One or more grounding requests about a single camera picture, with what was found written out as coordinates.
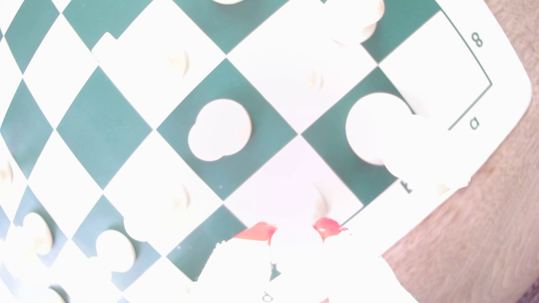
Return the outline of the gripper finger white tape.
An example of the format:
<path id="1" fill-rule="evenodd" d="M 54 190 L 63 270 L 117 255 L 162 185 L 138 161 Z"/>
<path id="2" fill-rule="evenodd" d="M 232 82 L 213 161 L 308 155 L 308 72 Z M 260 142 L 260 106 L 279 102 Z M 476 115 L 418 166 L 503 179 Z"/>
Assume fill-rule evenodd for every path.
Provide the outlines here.
<path id="1" fill-rule="evenodd" d="M 262 302 L 272 274 L 270 244 L 277 227 L 258 222 L 215 245 L 191 287 L 192 302 Z"/>
<path id="2" fill-rule="evenodd" d="M 337 221 L 313 224 L 324 242 L 326 302 L 418 302 L 382 256 L 363 248 L 357 235 Z"/>

